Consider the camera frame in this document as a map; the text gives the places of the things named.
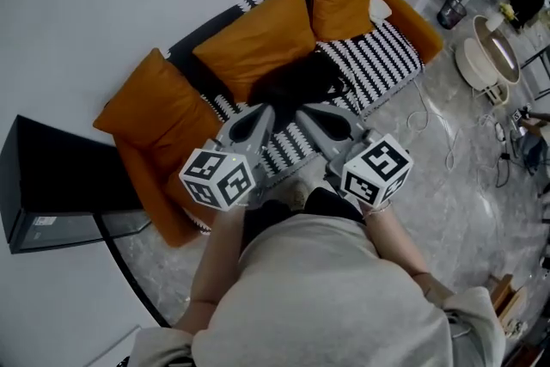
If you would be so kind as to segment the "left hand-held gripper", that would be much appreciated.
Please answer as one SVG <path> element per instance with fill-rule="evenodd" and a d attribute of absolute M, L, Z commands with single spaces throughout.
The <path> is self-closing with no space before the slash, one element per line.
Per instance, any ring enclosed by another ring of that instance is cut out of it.
<path fill-rule="evenodd" d="M 271 105 L 247 107 L 223 124 L 222 136 L 194 149 L 178 172 L 192 200 L 218 211 L 229 211 L 257 191 L 264 177 L 260 158 L 275 119 Z M 260 137 L 248 140 L 258 124 Z"/>

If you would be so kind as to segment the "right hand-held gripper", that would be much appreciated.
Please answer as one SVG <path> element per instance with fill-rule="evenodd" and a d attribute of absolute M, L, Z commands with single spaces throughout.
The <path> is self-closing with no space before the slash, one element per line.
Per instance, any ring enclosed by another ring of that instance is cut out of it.
<path fill-rule="evenodd" d="M 329 162 L 327 178 L 333 187 L 369 207 L 386 203 L 413 168 L 413 159 L 392 135 L 375 131 L 333 158 L 333 141 L 353 140 L 364 131 L 350 110 L 310 103 L 296 112 L 296 122 Z"/>

